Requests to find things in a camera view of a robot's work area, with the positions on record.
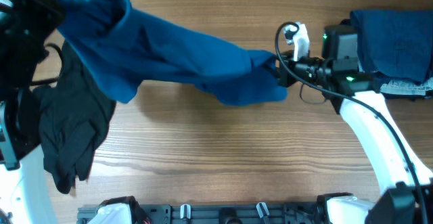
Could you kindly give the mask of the blue t-shirt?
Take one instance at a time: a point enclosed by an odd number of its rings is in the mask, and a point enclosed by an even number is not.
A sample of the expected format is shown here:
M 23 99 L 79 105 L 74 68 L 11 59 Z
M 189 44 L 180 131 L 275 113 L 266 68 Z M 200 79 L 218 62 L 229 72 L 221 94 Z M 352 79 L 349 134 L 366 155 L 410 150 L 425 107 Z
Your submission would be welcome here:
M 127 103 L 144 81 L 192 84 L 222 104 L 280 102 L 276 57 L 135 9 L 130 0 L 58 0 L 59 32 L 111 99 Z

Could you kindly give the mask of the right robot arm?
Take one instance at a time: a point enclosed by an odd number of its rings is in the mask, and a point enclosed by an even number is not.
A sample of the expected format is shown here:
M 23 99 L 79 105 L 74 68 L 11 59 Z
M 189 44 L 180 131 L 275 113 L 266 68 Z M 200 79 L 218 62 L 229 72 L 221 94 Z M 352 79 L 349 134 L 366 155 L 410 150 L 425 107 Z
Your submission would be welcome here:
M 306 26 L 285 22 L 276 31 L 293 50 L 282 53 L 278 79 L 283 87 L 300 82 L 322 92 L 357 136 L 380 188 L 377 202 L 352 194 L 319 196 L 314 223 L 431 223 L 432 170 L 411 149 L 389 113 L 373 77 L 359 68 L 357 32 L 348 25 L 325 27 L 321 57 L 312 57 Z

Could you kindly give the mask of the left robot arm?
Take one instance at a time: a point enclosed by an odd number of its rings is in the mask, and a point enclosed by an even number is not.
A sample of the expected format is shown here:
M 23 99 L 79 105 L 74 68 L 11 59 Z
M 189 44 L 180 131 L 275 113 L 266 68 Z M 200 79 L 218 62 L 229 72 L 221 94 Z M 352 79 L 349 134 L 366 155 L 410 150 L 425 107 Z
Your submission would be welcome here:
M 56 223 L 39 139 L 40 103 L 31 88 L 62 23 L 58 0 L 1 0 L 1 222 Z

